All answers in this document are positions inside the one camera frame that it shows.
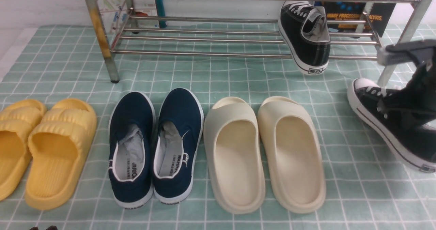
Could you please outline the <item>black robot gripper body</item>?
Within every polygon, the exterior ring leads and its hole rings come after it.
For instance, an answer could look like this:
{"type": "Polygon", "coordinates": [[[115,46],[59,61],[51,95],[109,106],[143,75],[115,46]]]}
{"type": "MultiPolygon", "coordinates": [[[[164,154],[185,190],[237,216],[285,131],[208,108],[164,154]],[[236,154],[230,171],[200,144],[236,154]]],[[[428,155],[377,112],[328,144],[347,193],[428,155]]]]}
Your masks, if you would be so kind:
{"type": "Polygon", "coordinates": [[[403,89],[381,98],[377,110],[385,118],[397,118],[403,129],[415,128],[435,120],[434,59],[423,61],[403,89]]]}

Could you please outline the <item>grey black gripper finger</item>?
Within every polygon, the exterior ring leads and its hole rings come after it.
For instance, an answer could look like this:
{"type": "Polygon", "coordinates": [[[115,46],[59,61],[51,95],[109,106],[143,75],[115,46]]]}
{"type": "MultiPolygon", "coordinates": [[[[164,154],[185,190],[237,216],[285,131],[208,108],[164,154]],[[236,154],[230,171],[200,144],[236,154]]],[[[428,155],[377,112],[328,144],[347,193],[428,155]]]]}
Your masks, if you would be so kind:
{"type": "Polygon", "coordinates": [[[425,39],[387,45],[377,51],[377,62],[383,66],[412,62],[420,66],[433,59],[436,40],[425,39]]]}

